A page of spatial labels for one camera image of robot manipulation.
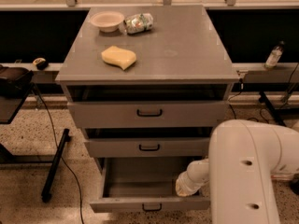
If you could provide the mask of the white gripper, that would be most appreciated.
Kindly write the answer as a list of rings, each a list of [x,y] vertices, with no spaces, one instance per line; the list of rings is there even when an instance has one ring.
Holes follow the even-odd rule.
[[[193,181],[188,176],[187,172],[182,172],[176,180],[176,194],[179,197],[188,197],[195,194],[201,187],[203,183],[200,181]]]

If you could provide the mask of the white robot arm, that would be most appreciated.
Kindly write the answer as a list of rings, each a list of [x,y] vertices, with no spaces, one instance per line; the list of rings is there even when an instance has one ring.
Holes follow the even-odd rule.
[[[280,224],[272,181],[298,174],[299,132],[243,119],[212,132],[208,157],[176,181],[180,197],[209,185],[213,224]]]

